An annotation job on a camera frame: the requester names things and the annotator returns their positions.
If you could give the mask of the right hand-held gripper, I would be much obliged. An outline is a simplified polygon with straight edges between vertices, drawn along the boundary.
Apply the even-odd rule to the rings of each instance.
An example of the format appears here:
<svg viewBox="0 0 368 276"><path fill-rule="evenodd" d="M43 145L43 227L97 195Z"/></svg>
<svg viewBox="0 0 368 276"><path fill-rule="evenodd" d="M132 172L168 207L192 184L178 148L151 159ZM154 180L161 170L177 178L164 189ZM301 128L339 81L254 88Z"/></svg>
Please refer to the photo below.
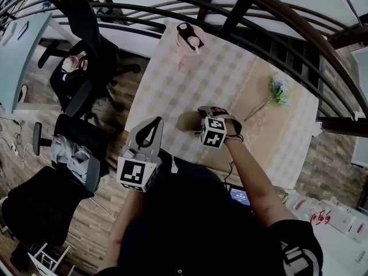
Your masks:
<svg viewBox="0 0 368 276"><path fill-rule="evenodd" d="M225 125L226 111L213 112L211 106L200 106L197 110L202 117L199 140L203 146L220 149L226 135L241 134L242 125L233 115L226 117Z"/></svg>

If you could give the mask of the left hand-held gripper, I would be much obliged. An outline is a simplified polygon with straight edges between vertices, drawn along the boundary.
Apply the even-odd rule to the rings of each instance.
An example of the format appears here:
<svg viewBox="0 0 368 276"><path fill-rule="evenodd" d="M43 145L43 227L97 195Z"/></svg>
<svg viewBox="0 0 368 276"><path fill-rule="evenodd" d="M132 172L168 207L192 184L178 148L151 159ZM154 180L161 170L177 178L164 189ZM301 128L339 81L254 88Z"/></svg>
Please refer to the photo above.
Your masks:
<svg viewBox="0 0 368 276"><path fill-rule="evenodd" d="M118 158L116 181L122 187L147 192L162 164L158 156L163 133L163 119L152 117L133 127L122 156Z"/></svg>

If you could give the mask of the brown round object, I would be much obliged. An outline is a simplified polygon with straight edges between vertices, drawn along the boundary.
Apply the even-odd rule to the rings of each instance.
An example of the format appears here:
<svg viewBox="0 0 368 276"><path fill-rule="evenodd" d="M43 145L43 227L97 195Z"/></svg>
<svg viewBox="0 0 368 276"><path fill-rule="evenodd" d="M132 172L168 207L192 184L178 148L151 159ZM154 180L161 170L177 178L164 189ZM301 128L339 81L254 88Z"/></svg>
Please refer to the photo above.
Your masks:
<svg viewBox="0 0 368 276"><path fill-rule="evenodd" d="M202 129L202 115L200 112L184 112L178 117L177 127L183 132L200 132Z"/></svg>

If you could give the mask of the person's right forearm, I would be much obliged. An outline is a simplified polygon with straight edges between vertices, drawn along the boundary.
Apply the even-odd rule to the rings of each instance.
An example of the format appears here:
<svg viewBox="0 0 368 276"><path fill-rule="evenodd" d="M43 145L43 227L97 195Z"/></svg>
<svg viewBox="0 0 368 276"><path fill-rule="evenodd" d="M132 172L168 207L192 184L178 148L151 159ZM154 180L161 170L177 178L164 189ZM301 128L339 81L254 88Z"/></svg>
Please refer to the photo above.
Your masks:
<svg viewBox="0 0 368 276"><path fill-rule="evenodd" d="M237 137L225 141L256 217L266 227L296 217L285 207L261 166Z"/></svg>

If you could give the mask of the person's left forearm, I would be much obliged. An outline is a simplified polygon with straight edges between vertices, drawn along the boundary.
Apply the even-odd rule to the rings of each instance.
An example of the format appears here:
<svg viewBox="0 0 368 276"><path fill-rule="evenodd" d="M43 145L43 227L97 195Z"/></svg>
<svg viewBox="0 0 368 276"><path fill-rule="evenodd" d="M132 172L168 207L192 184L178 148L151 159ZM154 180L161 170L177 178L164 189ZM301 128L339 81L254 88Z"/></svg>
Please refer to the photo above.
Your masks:
<svg viewBox="0 0 368 276"><path fill-rule="evenodd" d="M129 224L141 213L144 199L145 193L130 190L112 226L109 244L110 262L114 266L117 265L124 233Z"/></svg>

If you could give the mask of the small white flower bouquet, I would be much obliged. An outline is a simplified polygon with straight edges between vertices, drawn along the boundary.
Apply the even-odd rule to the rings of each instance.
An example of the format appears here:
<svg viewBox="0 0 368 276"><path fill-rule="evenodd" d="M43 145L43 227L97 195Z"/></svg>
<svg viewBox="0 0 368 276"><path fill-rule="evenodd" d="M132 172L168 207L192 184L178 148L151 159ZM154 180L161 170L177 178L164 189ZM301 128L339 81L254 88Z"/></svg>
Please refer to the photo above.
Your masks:
<svg viewBox="0 0 368 276"><path fill-rule="evenodd" d="M280 74L274 75L268 83L269 94L265 101L258 105L252 112L250 112L244 119L249 120L263 108L269 104L276 104L278 106L287 106L291 104L289 97L289 85Z"/></svg>

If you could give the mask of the pink water bottle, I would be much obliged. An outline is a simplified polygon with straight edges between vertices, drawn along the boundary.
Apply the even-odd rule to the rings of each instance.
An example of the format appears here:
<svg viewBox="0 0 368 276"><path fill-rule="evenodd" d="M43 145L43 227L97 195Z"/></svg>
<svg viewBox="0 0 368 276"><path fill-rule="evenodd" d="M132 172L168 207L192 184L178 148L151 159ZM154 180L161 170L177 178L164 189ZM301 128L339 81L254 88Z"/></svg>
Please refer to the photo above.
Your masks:
<svg viewBox="0 0 368 276"><path fill-rule="evenodd" d="M205 40L205 32L201 28L187 22L177 26L176 59L179 71L189 72L198 64Z"/></svg>

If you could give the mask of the grey garment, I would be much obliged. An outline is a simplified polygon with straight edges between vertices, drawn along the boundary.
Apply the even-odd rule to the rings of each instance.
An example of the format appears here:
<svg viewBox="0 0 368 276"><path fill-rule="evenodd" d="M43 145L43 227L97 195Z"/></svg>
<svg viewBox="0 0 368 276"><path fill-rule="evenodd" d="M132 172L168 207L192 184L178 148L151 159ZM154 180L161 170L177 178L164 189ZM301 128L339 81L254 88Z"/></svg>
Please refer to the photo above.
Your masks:
<svg viewBox="0 0 368 276"><path fill-rule="evenodd" d="M79 146L63 135L54 136L51 142L51 160L65 164L67 168L85 185L87 169L92 153L85 146Z"/></svg>

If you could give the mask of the phone with blue screen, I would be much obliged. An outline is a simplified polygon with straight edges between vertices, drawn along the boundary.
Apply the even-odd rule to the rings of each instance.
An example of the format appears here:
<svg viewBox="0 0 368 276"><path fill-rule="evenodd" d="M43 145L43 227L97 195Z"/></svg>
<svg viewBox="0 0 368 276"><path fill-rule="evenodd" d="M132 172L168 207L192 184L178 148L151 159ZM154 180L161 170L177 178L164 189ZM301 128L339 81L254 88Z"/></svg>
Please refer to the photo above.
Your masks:
<svg viewBox="0 0 368 276"><path fill-rule="evenodd" d="M232 199L238 201L243 205L250 206L250 201L248 199L247 193L243 189L235 186L230 186L229 193Z"/></svg>

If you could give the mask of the person's dark clothing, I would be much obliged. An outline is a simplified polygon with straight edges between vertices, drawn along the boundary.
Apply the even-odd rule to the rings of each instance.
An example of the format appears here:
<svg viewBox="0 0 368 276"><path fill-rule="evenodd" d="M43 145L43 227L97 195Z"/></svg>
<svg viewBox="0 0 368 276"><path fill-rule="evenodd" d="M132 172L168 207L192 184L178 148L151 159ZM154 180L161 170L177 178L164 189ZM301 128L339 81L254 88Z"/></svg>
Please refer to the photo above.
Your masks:
<svg viewBox="0 0 368 276"><path fill-rule="evenodd" d="M202 166L161 154L117 262L95 276L322 276L310 223L265 227Z"/></svg>

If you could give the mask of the pink white plush toy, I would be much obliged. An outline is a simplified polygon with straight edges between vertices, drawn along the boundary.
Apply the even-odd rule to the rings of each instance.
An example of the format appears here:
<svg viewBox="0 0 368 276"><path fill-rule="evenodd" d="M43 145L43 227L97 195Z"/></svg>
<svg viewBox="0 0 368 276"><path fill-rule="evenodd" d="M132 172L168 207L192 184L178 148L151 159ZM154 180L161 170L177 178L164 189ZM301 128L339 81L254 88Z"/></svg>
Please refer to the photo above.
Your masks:
<svg viewBox="0 0 368 276"><path fill-rule="evenodd" d="M76 70L87 70L88 61L85 59L87 53L82 51L77 55L71 55L65 58L62 62L62 71L66 74L70 74Z"/></svg>

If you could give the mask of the clear water jug red cap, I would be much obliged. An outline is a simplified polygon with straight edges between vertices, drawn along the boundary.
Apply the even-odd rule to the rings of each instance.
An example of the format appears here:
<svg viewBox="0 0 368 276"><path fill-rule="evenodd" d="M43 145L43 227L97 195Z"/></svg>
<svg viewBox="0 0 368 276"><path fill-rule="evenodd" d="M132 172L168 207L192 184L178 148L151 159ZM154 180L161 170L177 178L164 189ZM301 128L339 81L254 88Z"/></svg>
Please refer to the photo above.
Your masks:
<svg viewBox="0 0 368 276"><path fill-rule="evenodd" d="M296 216L307 214L309 199L297 192L290 192L287 196L285 205Z"/></svg>
<svg viewBox="0 0 368 276"><path fill-rule="evenodd" d="M322 224L334 227L351 240L361 243L368 240L368 215L343 204L322 201Z"/></svg>

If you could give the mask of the black padded chair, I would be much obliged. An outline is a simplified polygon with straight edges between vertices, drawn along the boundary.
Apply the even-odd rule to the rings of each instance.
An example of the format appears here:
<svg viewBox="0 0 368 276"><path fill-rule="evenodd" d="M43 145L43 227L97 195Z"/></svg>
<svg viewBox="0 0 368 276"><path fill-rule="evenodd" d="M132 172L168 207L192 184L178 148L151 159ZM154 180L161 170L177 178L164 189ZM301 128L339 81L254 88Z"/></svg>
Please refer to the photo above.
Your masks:
<svg viewBox="0 0 368 276"><path fill-rule="evenodd" d="M43 167L9 191L2 205L11 234L28 250L64 244L81 200L94 196L65 168Z"/></svg>

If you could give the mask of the black framed tablet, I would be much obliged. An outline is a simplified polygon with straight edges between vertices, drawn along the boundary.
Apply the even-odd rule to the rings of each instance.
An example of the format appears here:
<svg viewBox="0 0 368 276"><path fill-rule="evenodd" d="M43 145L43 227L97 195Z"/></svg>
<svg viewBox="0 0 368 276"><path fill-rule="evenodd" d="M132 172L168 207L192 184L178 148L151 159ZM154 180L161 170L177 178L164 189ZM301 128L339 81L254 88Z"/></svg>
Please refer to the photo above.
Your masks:
<svg viewBox="0 0 368 276"><path fill-rule="evenodd" d="M29 21L27 21L27 22L22 26L22 28L18 31L17 40L19 40L19 39L23 36L23 34L27 31L28 26L29 26Z"/></svg>

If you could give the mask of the white desk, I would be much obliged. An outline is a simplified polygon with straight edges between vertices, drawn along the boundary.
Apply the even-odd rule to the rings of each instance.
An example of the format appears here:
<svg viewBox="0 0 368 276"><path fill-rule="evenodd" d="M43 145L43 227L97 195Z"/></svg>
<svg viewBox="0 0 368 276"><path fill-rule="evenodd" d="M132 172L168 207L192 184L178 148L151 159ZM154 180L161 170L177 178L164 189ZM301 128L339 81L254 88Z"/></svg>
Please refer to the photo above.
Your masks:
<svg viewBox="0 0 368 276"><path fill-rule="evenodd" d="M313 231L323 251L323 276L368 276L368 239L357 243L328 224Z"/></svg>

